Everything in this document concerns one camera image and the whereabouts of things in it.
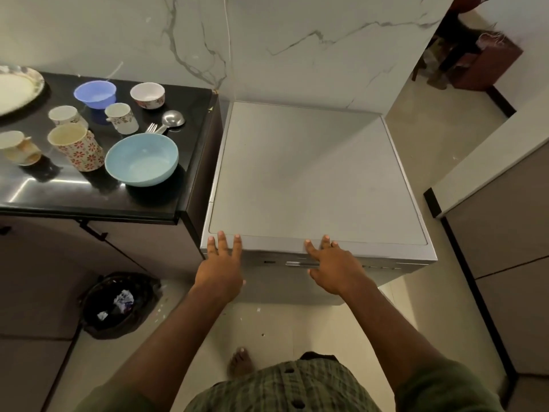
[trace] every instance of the fork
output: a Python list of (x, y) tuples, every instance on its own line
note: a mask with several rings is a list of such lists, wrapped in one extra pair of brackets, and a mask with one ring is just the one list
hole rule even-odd
[(145, 130), (146, 133), (154, 133), (158, 127), (158, 124), (151, 123), (149, 127)]

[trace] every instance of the finger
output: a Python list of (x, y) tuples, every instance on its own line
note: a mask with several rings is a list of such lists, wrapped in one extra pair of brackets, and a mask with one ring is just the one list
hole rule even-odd
[(219, 249), (219, 254), (228, 254), (229, 247), (227, 246), (227, 237), (223, 231), (217, 232), (217, 248)]
[(319, 259), (320, 251), (315, 249), (315, 246), (312, 245), (312, 242), (309, 239), (305, 240), (305, 249), (313, 259), (315, 260)]
[(330, 248), (330, 236), (324, 235), (322, 240), (320, 240), (320, 249), (329, 249)]
[(233, 240), (233, 258), (240, 260), (240, 255), (242, 254), (242, 238), (240, 234), (234, 235)]
[(217, 249), (215, 248), (215, 238), (213, 235), (208, 237), (208, 257), (217, 254)]
[(311, 276), (315, 282), (318, 279), (319, 274), (320, 274), (319, 269), (309, 269), (309, 276)]

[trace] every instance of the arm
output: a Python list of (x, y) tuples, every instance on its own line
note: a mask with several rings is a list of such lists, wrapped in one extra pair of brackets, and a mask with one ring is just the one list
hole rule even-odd
[(208, 240), (194, 286), (168, 318), (114, 374), (111, 382), (139, 392), (156, 410), (169, 411), (187, 369), (217, 317), (242, 287), (242, 241), (234, 237), (232, 255), (223, 231)]
[(321, 249), (305, 242), (307, 252), (320, 261), (310, 275), (326, 291), (340, 295), (368, 337), (389, 385), (396, 390), (421, 367), (443, 358), (429, 341), (401, 315), (365, 275), (349, 251), (330, 244), (327, 235)]
[(311, 277), (340, 295), (368, 337), (401, 412), (502, 412), (498, 399), (463, 365), (442, 356), (377, 289), (349, 251), (330, 243), (305, 241), (320, 262)]

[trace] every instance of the hand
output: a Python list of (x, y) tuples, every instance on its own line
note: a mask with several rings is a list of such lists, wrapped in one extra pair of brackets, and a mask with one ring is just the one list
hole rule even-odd
[(194, 286), (210, 286), (213, 295), (222, 298), (228, 304), (240, 293), (244, 283), (240, 274), (240, 255), (242, 254), (242, 239), (234, 236), (233, 251), (229, 255), (227, 237), (220, 231), (217, 233), (219, 251), (212, 236), (208, 238), (208, 259), (200, 263)]
[(309, 269), (309, 275), (325, 291), (340, 295), (352, 286), (357, 278), (366, 278), (360, 262), (351, 254), (339, 248), (337, 242), (330, 244), (330, 238), (322, 237), (320, 249), (315, 249), (310, 240), (305, 240), (305, 249), (311, 257), (320, 262), (319, 269)]

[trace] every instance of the spoon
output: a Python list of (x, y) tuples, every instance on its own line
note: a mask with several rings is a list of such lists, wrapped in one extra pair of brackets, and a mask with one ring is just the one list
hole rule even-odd
[(179, 127), (183, 124), (185, 124), (185, 117), (183, 117), (183, 114), (176, 110), (169, 110), (162, 114), (162, 125), (155, 133), (162, 134), (167, 128)]

